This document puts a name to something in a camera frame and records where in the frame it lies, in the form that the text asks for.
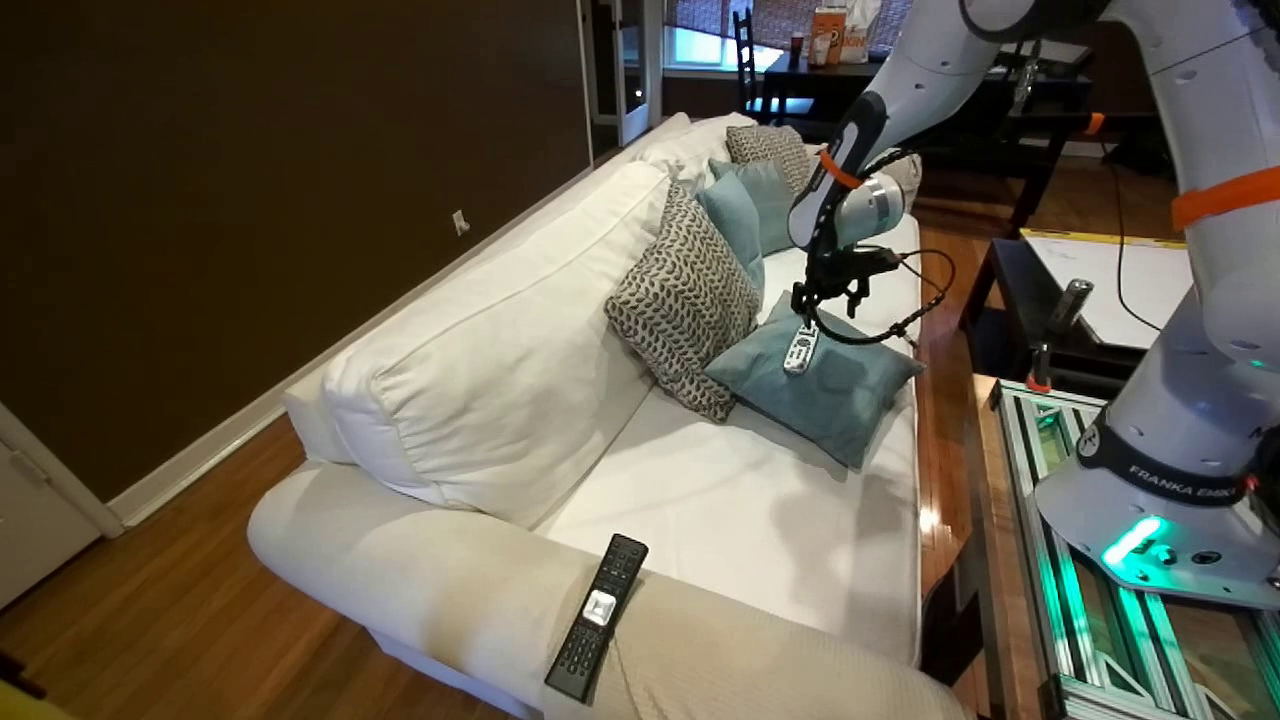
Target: white couch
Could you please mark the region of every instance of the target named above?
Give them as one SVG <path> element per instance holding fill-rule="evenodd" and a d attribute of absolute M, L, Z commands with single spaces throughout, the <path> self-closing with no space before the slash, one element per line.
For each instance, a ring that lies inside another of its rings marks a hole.
<path fill-rule="evenodd" d="M 709 185 L 743 117 L 671 117 L 356 334 L 289 391 L 307 465 L 252 512 L 257 555 L 378 646 L 511 717 L 613 531 L 649 543 L 598 717 L 965 717 L 924 681 L 915 388 L 865 470 L 736 404 L 679 407 L 608 334 L 671 175 Z M 915 249 L 915 220 L 882 237 Z M 764 303 L 805 252 L 764 262 Z M 860 322 L 921 303 L 900 273 Z"/>

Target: wall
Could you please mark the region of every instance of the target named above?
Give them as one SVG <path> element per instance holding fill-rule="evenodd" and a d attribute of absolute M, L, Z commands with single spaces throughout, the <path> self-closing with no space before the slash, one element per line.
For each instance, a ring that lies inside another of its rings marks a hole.
<path fill-rule="evenodd" d="M 588 163 L 577 0 L 0 18 L 0 401 L 102 502 Z"/>

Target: pillow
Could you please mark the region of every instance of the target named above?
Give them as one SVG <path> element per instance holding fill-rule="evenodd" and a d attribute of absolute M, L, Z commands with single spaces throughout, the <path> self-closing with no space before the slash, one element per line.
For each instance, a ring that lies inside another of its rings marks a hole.
<path fill-rule="evenodd" d="M 705 369 L 751 334 L 757 307 L 761 297 L 698 206 L 691 185 L 671 185 L 661 239 L 603 301 L 608 330 L 658 385 L 709 419 L 729 416 L 734 391 Z"/>
<path fill-rule="evenodd" d="M 911 380 L 915 363 L 883 343 L 835 343 L 822 335 L 805 372 L 786 372 L 789 343 L 799 330 L 794 297 L 739 343 L 709 363 L 734 397 L 823 448 L 833 461 L 860 470 L 868 445 Z"/>
<path fill-rule="evenodd" d="M 709 208 L 734 255 L 751 278 L 751 288 L 764 291 L 761 211 L 750 185 L 736 175 L 721 175 L 711 190 L 698 194 L 698 201 Z"/>
<path fill-rule="evenodd" d="M 724 132 L 729 156 L 736 163 L 769 160 L 786 175 L 789 194 L 799 196 L 817 156 L 805 150 L 798 127 L 750 124 Z"/>
<path fill-rule="evenodd" d="M 798 194 L 789 190 L 789 181 L 776 174 L 776 163 L 757 160 L 757 163 L 711 163 L 716 175 L 736 175 L 761 218 L 761 255 L 772 252 L 789 252 L 798 249 L 794 233 L 789 233 L 789 218 L 798 206 Z"/>
<path fill-rule="evenodd" d="M 349 461 L 541 526 L 652 391 L 602 303 L 658 246 L 668 185 L 649 163 L 577 185 L 342 348 L 319 407 Z"/>
<path fill-rule="evenodd" d="M 709 121 L 678 117 L 678 132 L 664 132 L 658 141 L 645 141 L 637 156 L 652 169 L 671 174 L 678 181 L 687 181 L 698 190 L 711 185 L 711 163 L 729 163 L 729 141 L 724 132 L 736 124 L 757 124 L 751 117 L 729 112 Z"/>

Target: window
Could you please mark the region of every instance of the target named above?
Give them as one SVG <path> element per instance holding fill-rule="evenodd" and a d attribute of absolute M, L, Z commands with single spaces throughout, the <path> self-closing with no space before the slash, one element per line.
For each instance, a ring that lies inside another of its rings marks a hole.
<path fill-rule="evenodd" d="M 789 38 L 809 30 L 809 18 L 817 0 L 671 0 L 668 18 L 668 70 L 724 70 L 734 74 L 734 13 L 751 9 L 757 13 L 757 46 L 761 64 L 769 70 L 779 49 L 789 49 Z M 905 26 L 908 0 L 882 0 L 882 18 L 868 33 L 873 53 L 889 53 L 900 26 Z"/>

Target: green light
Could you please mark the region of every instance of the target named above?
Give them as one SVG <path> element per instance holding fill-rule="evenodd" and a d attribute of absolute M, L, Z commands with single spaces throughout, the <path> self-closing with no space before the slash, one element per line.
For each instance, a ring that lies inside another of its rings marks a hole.
<path fill-rule="evenodd" d="M 1138 550 L 1145 550 L 1159 529 L 1163 529 L 1163 515 L 1145 515 L 1145 519 L 1138 519 L 1138 526 L 1104 551 L 1104 559 L 1108 559 L 1112 568 L 1119 568 L 1123 555 L 1138 551 Z"/>

